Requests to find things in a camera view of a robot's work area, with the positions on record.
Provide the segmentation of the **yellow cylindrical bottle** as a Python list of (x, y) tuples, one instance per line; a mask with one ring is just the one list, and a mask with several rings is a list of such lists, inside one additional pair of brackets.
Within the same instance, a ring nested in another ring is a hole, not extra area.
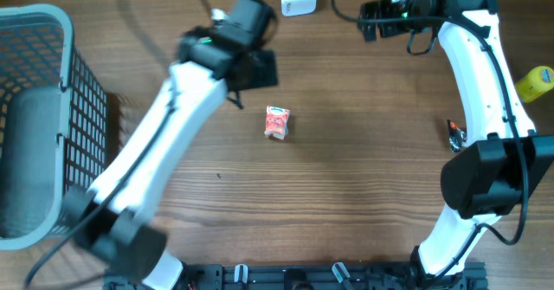
[(524, 103), (530, 103), (553, 88), (553, 69), (538, 66), (516, 82), (515, 88)]

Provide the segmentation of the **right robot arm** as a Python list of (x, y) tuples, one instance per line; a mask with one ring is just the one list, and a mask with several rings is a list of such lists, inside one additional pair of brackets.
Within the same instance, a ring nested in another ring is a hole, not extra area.
[(468, 277), (466, 260), (485, 233), (529, 200), (553, 161), (521, 105), (499, 39), (496, 0), (377, 0), (356, 19), (366, 41), (431, 33), (453, 69), (466, 118), (461, 151), (441, 170), (444, 208), (415, 247), (405, 283), (451, 288)]

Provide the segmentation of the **red white snack packet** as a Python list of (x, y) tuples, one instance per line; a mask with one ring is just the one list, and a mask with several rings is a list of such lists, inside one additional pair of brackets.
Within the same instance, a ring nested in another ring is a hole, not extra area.
[(288, 109), (277, 106), (267, 106), (264, 135), (283, 140), (287, 133), (287, 122), (291, 112)]

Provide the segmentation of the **black hex wrench package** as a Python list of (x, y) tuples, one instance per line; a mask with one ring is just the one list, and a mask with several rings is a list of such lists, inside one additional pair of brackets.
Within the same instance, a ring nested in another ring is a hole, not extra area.
[(447, 120), (448, 125), (448, 142), (452, 152), (460, 152), (467, 142), (466, 129), (457, 126), (452, 120)]

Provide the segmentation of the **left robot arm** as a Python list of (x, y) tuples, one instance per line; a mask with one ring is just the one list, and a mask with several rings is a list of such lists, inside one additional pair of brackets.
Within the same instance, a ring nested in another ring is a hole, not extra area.
[(150, 109), (119, 155), (87, 190), (64, 196), (62, 214), (75, 242), (121, 276), (150, 289), (187, 287), (184, 263), (150, 221), (171, 173), (209, 116), (240, 93), (277, 84), (267, 43), (275, 34), (274, 9), (263, 0), (235, 0), (212, 24), (183, 34), (177, 60)]

